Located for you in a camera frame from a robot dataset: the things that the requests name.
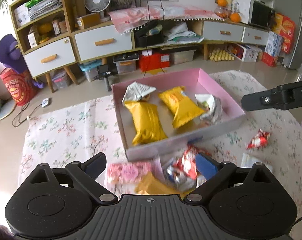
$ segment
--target white drawer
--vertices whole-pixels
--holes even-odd
[[[81,61],[132,49],[131,33],[120,35],[113,25],[75,35]]]
[[[244,27],[242,42],[265,46],[268,42],[268,37],[268,32]]]
[[[24,59],[33,77],[75,62],[70,37],[60,39],[32,51],[26,54]]]
[[[204,21],[203,37],[211,41],[241,42],[244,27],[234,24]]]

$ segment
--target orange fruit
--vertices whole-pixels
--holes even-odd
[[[215,0],[215,3],[217,3],[217,5],[221,7],[227,7],[228,5],[227,0]]]
[[[241,16],[238,13],[233,13],[230,16],[230,20],[235,23],[239,23],[241,21]]]

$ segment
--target microwave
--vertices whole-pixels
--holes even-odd
[[[232,0],[232,12],[241,16],[241,22],[257,27],[271,29],[275,10],[256,0]]]

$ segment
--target pink cardboard box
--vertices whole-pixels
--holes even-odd
[[[132,145],[136,135],[132,115],[122,104],[127,86],[132,82],[156,87],[149,102],[158,106],[159,119],[168,139],[144,145]],[[173,152],[184,147],[187,142],[208,140],[237,129],[245,117],[244,110],[238,103],[202,69],[189,69],[173,73],[165,73],[134,81],[112,85],[115,113],[126,156],[130,162],[153,158]],[[195,94],[213,94],[221,99],[223,107],[222,121],[209,127],[203,127],[199,117],[186,125],[174,129],[173,115],[166,105],[158,98],[158,93],[176,86],[185,86],[185,93],[196,103]]]

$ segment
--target electric fan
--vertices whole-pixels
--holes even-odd
[[[101,22],[105,22],[110,17],[105,17],[103,10],[105,10],[111,0],[84,0],[85,7],[91,12],[100,12]]]

